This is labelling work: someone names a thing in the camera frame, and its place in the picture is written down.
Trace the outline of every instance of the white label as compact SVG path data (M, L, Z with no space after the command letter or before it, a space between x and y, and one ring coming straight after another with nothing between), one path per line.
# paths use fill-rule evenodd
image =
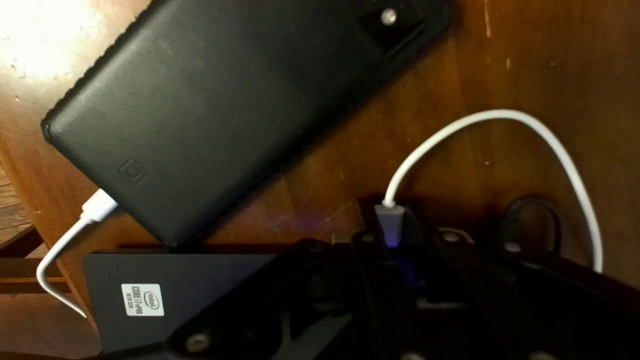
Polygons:
M122 283L126 316L164 316L161 283Z

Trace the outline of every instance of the cable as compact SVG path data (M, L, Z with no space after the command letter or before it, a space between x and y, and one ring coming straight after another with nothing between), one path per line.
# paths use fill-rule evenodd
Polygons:
M87 318L84 310L65 298L59 289L55 289L47 280L47 270L51 263L60 256L60 252L90 224L102 221L111 211L119 208L119 201L113 199L102 187L95 191L84 203L82 214L79 221L65 231L65 235L47 252L47 256L40 259L37 277L43 289L47 289L51 295L59 298L62 303L79 311L82 318Z
M593 206L593 199L586 191L586 185L581 177L581 172L572 160L572 156L566 151L566 148L563 146L563 141L554 136L554 131L551 131L538 118L527 113L527 111L518 111L518 109L487 109L487 111L476 111L471 115L464 115L448 125L445 125L443 129L438 129L434 136L430 136L429 140L425 140L410 156L406 156L406 160L401 164L401 168L397 169L397 173L393 176L382 206L387 208L394 208L397 206L397 191L401 187L401 181L404 180L406 172L426 153L430 151L436 144L440 144L443 140L447 140L448 136L457 133L462 128L468 128L472 124L479 121L491 121L491 119L512 119L512 121L521 121L527 124L530 129L535 129L558 156L571 183L575 185L576 197L583 206L585 217L586 217L586 225L590 231L590 242L593 242L593 267L597 272L603 272L604 265L604 253L603 253L603 234L600 234L600 224Z

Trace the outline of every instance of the label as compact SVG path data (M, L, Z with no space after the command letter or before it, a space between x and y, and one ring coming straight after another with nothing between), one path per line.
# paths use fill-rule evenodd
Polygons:
M122 283L121 287L126 316L164 316L161 283Z

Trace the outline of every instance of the black smartphone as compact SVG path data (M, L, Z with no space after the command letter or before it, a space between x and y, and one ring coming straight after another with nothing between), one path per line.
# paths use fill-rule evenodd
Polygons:
M43 129L183 246L420 54L448 14L445 0L157 0Z

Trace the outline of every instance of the white charging cable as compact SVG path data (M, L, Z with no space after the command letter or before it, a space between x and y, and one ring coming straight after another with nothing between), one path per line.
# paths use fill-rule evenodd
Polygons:
M436 144L440 144L443 140L447 140L448 136L457 133L462 128L468 128L472 124L479 121L492 121L492 119L511 119L511 121L521 121L527 124L530 129L535 129L558 156L571 183L575 185L576 197L583 206L585 217L586 217L586 225L590 231L590 242L593 242L593 267L597 272L603 272L604 265L604 253L603 253L603 234L600 234L600 224L593 206L593 199L586 191L586 185L581 177L581 172L572 160L572 156L566 151L566 148L563 146L563 141L554 136L554 131L551 131L538 118L527 113L527 111L518 111L518 109L487 109L487 111L476 111L471 115L464 115L448 125L445 125L440 131L436 131L434 136L430 136L429 140L425 140L410 156L406 156L406 160L401 164L401 168L397 169L397 173L393 176L382 206L387 208L394 208L397 206L397 191L401 187L401 181L404 180L406 172L425 156L429 153Z
M87 318L84 310L65 298L59 289L55 289L47 280L47 270L51 263L60 256L60 252L90 224L102 221L108 214L113 214L119 208L119 201L113 199L102 187L95 191L84 203L82 214L79 221L65 231L65 235L47 252L47 256L40 259L37 277L43 289L47 289L51 295L59 298L62 303L79 311L82 318Z

